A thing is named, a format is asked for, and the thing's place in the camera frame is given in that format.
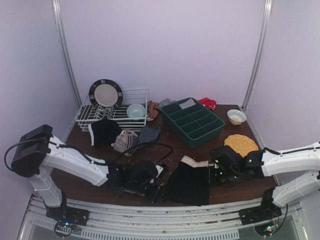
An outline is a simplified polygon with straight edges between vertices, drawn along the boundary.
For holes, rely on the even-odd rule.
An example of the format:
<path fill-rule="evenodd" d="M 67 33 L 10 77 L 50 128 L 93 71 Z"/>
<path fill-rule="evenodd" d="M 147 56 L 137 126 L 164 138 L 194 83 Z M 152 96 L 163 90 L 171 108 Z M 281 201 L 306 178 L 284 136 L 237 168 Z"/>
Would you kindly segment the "green compartment tray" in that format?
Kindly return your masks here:
<path fill-rule="evenodd" d="M 194 98 L 196 105 L 181 109 L 179 104 L 190 98 L 163 107 L 162 117 L 164 123 L 189 149 L 196 149 L 219 137 L 225 122 Z"/>

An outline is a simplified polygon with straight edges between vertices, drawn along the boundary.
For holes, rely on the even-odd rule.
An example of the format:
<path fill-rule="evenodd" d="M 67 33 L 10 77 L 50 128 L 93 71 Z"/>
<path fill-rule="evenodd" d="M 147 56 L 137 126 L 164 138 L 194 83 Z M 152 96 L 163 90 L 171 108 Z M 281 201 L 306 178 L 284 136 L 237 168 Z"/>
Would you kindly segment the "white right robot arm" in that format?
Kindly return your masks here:
<path fill-rule="evenodd" d="M 209 162 L 214 167 L 209 173 L 211 182 L 227 188 L 281 173 L 305 171 L 284 185 L 267 189 L 259 206 L 241 209 L 239 217 L 243 225 L 281 216 L 283 207 L 320 188 L 319 142 L 280 151 L 265 147 L 245 156 L 225 145 L 210 152 Z"/>

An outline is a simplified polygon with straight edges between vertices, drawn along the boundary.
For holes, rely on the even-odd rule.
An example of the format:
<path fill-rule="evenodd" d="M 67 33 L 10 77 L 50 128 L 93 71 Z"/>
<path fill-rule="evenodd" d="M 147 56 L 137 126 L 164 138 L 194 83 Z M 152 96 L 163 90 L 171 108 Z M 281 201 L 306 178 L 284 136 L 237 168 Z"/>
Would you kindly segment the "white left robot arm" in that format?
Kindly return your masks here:
<path fill-rule="evenodd" d="M 166 172 L 166 164 L 139 160 L 129 166 L 116 160 L 98 159 L 65 144 L 52 130 L 43 124 L 21 136 L 18 143 L 6 150 L 6 156 L 12 149 L 15 153 L 11 163 L 6 162 L 5 166 L 29 180 L 43 201 L 46 216 L 55 220 L 53 231 L 58 237 L 64 239 L 77 227 L 86 226 L 90 212 L 67 205 L 66 194 L 57 187 L 49 169 L 69 173 L 102 189 L 147 196 L 153 203 L 161 197 L 162 187 L 156 181 Z"/>

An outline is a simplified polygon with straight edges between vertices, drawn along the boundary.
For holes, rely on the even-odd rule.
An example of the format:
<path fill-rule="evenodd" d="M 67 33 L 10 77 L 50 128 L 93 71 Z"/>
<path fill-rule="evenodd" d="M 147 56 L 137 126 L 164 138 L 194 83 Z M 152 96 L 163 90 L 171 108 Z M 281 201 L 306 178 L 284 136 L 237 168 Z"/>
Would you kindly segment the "grey boxer briefs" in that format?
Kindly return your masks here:
<path fill-rule="evenodd" d="M 190 107 L 195 106 L 195 105 L 196 105 L 196 103 L 192 98 L 189 98 L 185 102 L 182 102 L 182 103 L 179 104 L 179 106 L 180 106 L 180 108 L 182 110 L 190 108 Z"/>

